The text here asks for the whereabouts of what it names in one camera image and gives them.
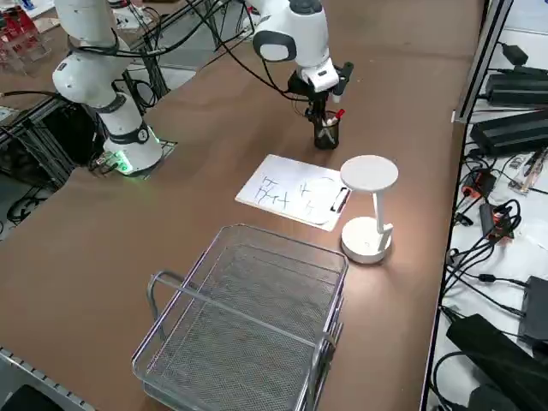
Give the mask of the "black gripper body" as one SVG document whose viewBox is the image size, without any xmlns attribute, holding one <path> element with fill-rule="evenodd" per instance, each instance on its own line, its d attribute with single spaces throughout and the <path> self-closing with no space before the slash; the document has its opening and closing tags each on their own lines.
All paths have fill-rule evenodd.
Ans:
<svg viewBox="0 0 548 411">
<path fill-rule="evenodd" d="M 331 87 L 321 92 L 316 91 L 312 83 L 304 81 L 296 70 L 288 79 L 288 92 L 303 97 L 309 104 L 324 104 L 331 91 Z"/>
</svg>

